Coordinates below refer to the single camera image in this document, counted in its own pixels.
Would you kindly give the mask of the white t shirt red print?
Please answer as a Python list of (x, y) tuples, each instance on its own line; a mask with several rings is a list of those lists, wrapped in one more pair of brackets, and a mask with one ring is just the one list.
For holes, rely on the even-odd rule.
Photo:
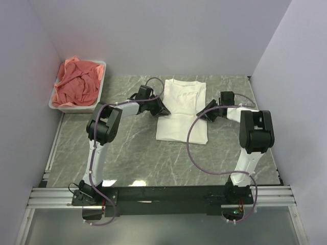
[(158, 118), (156, 140), (207, 144), (207, 122), (195, 121), (206, 106), (205, 83), (165, 80), (162, 101), (171, 114)]

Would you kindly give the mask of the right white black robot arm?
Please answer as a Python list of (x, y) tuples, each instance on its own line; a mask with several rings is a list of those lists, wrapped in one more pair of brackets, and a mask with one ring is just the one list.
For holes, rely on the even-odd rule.
[(197, 113), (198, 118), (210, 123), (217, 117), (239, 123), (241, 153), (235, 170), (229, 174), (224, 191), (226, 201), (231, 204), (249, 195), (250, 175), (275, 142), (271, 112), (254, 110), (255, 106), (236, 105), (236, 95), (232, 91), (223, 91), (218, 101), (212, 100)]

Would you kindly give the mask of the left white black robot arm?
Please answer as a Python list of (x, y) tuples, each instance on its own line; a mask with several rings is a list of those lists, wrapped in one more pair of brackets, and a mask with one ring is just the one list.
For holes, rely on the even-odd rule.
[(88, 121), (86, 132), (89, 139), (89, 156), (85, 174), (79, 183), (79, 191), (90, 205), (102, 199), (103, 169), (106, 153), (115, 139), (121, 119), (149, 111), (154, 117), (168, 116), (171, 112), (153, 89), (142, 85), (127, 100), (109, 104), (99, 102)]

